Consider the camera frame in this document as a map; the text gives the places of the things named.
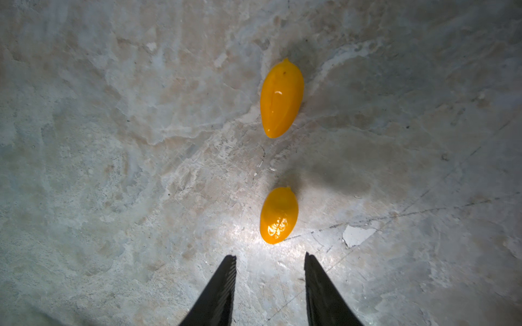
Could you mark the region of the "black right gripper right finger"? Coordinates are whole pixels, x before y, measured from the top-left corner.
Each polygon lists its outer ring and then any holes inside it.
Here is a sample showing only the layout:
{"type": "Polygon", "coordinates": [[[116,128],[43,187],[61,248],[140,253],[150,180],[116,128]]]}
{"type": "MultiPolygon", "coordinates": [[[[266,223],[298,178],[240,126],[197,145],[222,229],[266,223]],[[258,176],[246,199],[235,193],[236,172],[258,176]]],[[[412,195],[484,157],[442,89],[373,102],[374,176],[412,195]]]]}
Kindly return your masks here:
{"type": "Polygon", "coordinates": [[[307,320],[310,326],[363,326],[314,255],[304,259],[307,320]]]}

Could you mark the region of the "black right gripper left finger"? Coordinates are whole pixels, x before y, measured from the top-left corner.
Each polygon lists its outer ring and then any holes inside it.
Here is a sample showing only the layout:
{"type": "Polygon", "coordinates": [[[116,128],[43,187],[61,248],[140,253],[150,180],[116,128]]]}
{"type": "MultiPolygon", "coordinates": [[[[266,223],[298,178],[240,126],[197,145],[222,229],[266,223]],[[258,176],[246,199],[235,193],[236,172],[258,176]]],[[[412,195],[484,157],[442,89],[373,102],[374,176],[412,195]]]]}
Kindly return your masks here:
{"type": "Polygon", "coordinates": [[[179,326],[231,325],[237,275],[236,260],[233,255],[227,255],[223,259],[179,326]]]}

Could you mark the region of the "small yellow kumquat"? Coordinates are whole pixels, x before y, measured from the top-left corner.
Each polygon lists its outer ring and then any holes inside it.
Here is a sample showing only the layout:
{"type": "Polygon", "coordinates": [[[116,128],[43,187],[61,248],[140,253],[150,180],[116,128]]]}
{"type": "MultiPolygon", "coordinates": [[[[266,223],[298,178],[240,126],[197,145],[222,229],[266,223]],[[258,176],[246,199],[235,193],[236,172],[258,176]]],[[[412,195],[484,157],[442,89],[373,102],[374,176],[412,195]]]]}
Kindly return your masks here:
{"type": "Polygon", "coordinates": [[[260,214],[260,235],[275,245],[288,238],[297,224],[299,204],[290,187],[279,187],[270,192],[260,214]]]}
{"type": "Polygon", "coordinates": [[[267,137],[281,137],[295,121],[304,95],[301,70],[288,58],[275,65],[263,83],[260,114],[267,137]]]}

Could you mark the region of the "small yellow kumquat top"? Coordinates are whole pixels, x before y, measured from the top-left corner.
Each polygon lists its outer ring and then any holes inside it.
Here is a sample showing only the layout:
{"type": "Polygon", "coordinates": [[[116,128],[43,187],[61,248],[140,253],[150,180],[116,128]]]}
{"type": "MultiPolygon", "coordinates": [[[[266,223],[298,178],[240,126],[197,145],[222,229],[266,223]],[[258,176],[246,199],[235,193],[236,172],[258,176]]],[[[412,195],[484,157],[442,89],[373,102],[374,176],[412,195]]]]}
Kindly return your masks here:
{"type": "Polygon", "coordinates": [[[288,58],[275,65],[263,83],[260,114],[267,137],[281,137],[295,121],[304,95],[301,70],[288,58]]]}

